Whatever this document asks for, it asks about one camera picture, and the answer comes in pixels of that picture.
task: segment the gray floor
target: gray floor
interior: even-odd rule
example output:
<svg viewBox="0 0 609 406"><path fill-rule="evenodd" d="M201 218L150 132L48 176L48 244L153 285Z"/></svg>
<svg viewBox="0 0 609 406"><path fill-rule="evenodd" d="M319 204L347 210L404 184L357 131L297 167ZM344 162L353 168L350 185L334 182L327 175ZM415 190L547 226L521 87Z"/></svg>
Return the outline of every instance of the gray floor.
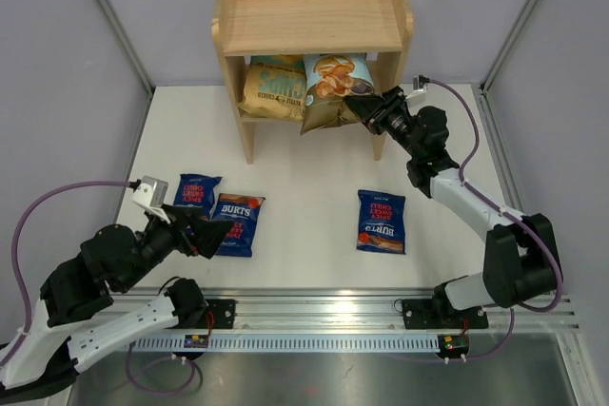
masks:
<svg viewBox="0 0 609 406"><path fill-rule="evenodd" d="M472 339L474 353L494 340ZM134 371L159 356L135 354ZM157 397L126 386L125 354L113 354L79 378L71 406L169 405L575 405L557 344L548 336L516 336L505 350L465 365L419 363L400 354L206 354L197 363L198 391ZM172 388L187 368L175 362L140 376L149 387Z"/></svg>

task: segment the wooden box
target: wooden box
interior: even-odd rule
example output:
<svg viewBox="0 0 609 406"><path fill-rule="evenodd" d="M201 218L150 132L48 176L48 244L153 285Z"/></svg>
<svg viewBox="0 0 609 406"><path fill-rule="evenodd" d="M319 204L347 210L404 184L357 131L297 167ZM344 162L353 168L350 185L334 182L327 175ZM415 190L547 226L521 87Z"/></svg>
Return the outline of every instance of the wooden box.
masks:
<svg viewBox="0 0 609 406"><path fill-rule="evenodd" d="M246 56L378 53L368 64L375 89L384 91L402 78L413 17L409 0L216 0L211 31L246 160L252 164L256 123L281 120L237 107ZM372 145L378 161L384 136L372 137Z"/></svg>

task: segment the blue chip bag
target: blue chip bag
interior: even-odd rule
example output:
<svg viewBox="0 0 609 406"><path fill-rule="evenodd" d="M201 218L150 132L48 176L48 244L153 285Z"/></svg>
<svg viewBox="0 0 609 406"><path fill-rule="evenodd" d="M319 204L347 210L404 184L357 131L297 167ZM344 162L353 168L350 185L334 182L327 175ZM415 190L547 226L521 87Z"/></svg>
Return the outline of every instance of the blue chip bag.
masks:
<svg viewBox="0 0 609 406"><path fill-rule="evenodd" d="M210 178L205 175L187 173L180 175L180 185L173 199L174 206L198 207L203 210L202 219L209 219L215 203L213 188L220 183L221 177Z"/></svg>
<svg viewBox="0 0 609 406"><path fill-rule="evenodd" d="M360 190L360 251L405 254L406 233L403 228L403 207L406 197Z"/></svg>
<svg viewBox="0 0 609 406"><path fill-rule="evenodd" d="M251 257L251 244L256 234L256 224L264 197L220 194L218 206L213 213L213 221L235 221L225 240L216 253L217 256Z"/></svg>

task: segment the white tabletop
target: white tabletop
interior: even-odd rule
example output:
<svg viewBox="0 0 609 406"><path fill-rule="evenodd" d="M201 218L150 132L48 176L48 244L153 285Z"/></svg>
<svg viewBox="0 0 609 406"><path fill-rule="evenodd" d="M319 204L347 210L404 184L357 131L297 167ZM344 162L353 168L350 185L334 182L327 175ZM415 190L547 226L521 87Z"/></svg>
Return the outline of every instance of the white tabletop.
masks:
<svg viewBox="0 0 609 406"><path fill-rule="evenodd" d="M454 85L474 110L481 148L468 176L501 198L497 172L469 85ZM427 103L444 109L457 162L473 144L472 128L459 102L431 87ZM169 182L166 203L180 173L224 177L220 192L262 196L252 258L187 258L177 252L138 285L158 286L171 276L220 288L433 287L481 271L483 243L450 210L413 188L407 154L390 139L379 162L360 126L310 132L287 123L256 126L254 164L246 163L224 87L158 87L131 176ZM355 249L359 189L406 197L406 255ZM143 229L146 218L126 193L118 223Z"/></svg>

